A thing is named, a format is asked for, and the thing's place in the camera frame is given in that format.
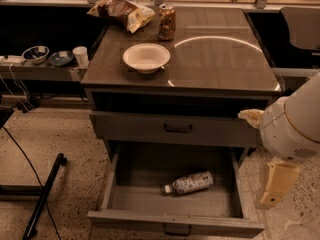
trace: black tripod leg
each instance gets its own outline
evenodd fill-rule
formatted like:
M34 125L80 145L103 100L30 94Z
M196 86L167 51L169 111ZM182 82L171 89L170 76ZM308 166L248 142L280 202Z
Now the black tripod leg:
M36 235L37 230L36 230L36 225L37 222L39 220L39 217L41 215L43 206L45 205L45 203L47 202L47 197L50 193L52 184L56 178L56 175L58 173L58 170L60 168L60 165L65 165L67 163L67 159L64 157L64 155L62 153L58 154L56 161L54 162L54 165L51 169L51 172L48 176L47 182L46 184L43 186L43 190L41 193L41 196L37 202L37 205L34 209L34 212L31 216L31 219L29 221L29 224L26 228L26 231L23 235L23 240L29 240L31 239L33 236Z

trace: speckled floor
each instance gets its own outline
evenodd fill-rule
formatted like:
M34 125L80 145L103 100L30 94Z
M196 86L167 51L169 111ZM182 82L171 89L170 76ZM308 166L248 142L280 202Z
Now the speckled floor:
M48 204L63 240L184 239L162 233L95 228L87 212L97 209L99 193L108 175L109 159L103 142L97 140L88 110L36 109L27 114L16 111L6 128L21 145L44 183L55 157L63 153L68 163L61 167ZM260 190L261 168L271 156L263 149L247 157L240 168L243 197L248 217L266 229L255 240L320 239L320 157L306 161L295 187L282 203L271 210L254 206ZM1 184L37 184L34 173L20 150L0 130ZM35 202L0 202L0 239L22 239ZM33 239L58 239L44 209ZM207 236L187 239L231 240Z

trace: drawer handle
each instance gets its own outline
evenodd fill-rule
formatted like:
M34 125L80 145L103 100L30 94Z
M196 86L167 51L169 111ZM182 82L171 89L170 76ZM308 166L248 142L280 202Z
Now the drawer handle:
M184 237L187 237L187 236L191 236L191 225L189 225L189 231L186 232L186 233L173 233L173 232L168 232L167 231L167 224L164 223L163 224L163 232L168 235L168 236L184 236Z
M174 127L174 126L164 124L163 128L166 132L177 132L177 133L190 133L190 132L192 132L192 125L191 124L189 124L186 127Z

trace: closed drawer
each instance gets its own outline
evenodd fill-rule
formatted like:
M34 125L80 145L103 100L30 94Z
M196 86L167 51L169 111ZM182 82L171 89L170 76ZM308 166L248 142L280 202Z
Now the closed drawer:
M161 191L202 170L213 174L209 189L179 196ZM98 227L252 238L264 225L247 219L244 211L231 149L120 142L102 205L88 217Z
M93 111L98 138L230 147L256 147L258 133L244 120Z

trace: silver can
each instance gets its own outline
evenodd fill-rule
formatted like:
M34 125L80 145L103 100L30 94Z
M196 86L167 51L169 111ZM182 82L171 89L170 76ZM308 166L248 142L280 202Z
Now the silver can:
M171 4L159 6L160 26L159 39L172 40L176 32L176 11Z

